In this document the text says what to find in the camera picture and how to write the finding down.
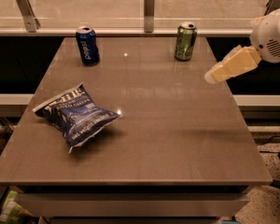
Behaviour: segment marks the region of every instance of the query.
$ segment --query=can lid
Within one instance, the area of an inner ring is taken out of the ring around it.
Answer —
[[[91,30],[92,28],[90,26],[80,26],[77,28],[77,32],[79,32],[80,34],[87,34]]]
[[[189,29],[189,30],[196,28],[196,26],[193,22],[182,22],[180,25],[182,28]]]

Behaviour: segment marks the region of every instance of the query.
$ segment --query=can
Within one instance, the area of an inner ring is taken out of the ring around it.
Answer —
[[[87,66],[98,64],[100,54],[94,30],[88,26],[80,26],[77,28],[76,39],[82,62]]]
[[[188,61],[192,57],[197,28],[192,22],[183,22],[177,29],[175,57],[180,61]]]

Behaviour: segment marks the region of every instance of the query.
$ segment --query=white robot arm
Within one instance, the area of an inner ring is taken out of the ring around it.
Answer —
[[[261,59],[280,63],[280,8],[254,20],[250,41],[251,47],[238,46],[215,64],[204,75],[205,80],[215,84],[240,76],[257,68]]]

